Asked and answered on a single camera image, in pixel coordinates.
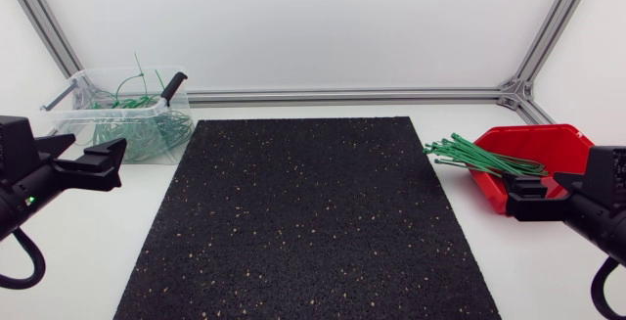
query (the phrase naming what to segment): speckled rubber mat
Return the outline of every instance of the speckled rubber mat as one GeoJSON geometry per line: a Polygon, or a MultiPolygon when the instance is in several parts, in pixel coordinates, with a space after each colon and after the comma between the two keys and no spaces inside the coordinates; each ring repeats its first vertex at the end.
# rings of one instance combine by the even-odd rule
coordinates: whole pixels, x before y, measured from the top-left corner
{"type": "Polygon", "coordinates": [[[200,121],[115,318],[499,315],[395,117],[200,121]]]}

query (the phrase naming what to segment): transparent storage container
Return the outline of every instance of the transparent storage container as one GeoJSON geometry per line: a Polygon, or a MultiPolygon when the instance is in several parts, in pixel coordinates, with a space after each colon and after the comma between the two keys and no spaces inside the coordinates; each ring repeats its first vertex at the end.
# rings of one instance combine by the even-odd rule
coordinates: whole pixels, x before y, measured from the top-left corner
{"type": "Polygon", "coordinates": [[[126,138],[124,163],[176,164],[194,132],[183,71],[82,70],[41,107],[41,113],[58,134],[74,134],[76,146],[126,138]]]}

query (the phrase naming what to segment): white floor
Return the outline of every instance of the white floor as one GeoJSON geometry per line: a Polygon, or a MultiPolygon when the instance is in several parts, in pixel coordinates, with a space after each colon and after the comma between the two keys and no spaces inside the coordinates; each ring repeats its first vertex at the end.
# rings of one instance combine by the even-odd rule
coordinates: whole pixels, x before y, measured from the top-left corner
{"type": "MultiPolygon", "coordinates": [[[[423,143],[452,132],[474,140],[493,126],[523,124],[493,105],[194,110],[196,119],[397,115],[411,118],[423,143]]],[[[67,191],[26,222],[23,230],[46,256],[46,276],[30,290],[0,289],[0,319],[111,319],[175,169],[125,165],[121,189],[67,191]]],[[[436,165],[435,171],[504,319],[602,318],[589,294],[602,252],[562,223],[520,223],[493,213],[465,170],[436,165]]],[[[0,274],[30,272],[12,237],[0,243],[0,274]]],[[[606,292],[626,313],[624,268],[609,278],[606,292]]]]}

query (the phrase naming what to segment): aluminum frame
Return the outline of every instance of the aluminum frame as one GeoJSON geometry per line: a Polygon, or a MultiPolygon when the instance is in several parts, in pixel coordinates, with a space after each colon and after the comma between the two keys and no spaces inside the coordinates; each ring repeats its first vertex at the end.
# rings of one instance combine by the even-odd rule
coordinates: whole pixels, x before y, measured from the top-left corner
{"type": "MultiPolygon", "coordinates": [[[[39,37],[61,69],[70,77],[82,64],[46,0],[19,0],[39,37]]],[[[306,106],[366,104],[497,104],[529,124],[555,123],[534,101],[534,80],[550,56],[580,0],[555,0],[539,32],[510,80],[495,87],[403,89],[343,89],[286,91],[190,91],[192,107],[306,106]]]]}

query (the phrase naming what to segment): red plastic tray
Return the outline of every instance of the red plastic tray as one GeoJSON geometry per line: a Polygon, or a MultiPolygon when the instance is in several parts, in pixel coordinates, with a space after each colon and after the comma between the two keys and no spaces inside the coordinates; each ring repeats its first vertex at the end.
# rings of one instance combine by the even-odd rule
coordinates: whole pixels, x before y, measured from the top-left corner
{"type": "MultiPolygon", "coordinates": [[[[490,152],[543,163],[550,172],[550,176],[542,178],[548,187],[547,198],[567,193],[553,179],[553,173],[584,173],[589,149],[594,146],[569,124],[495,127],[474,144],[490,152]]],[[[507,191],[502,180],[485,172],[471,171],[471,175],[496,212],[506,213],[507,191]]]]}

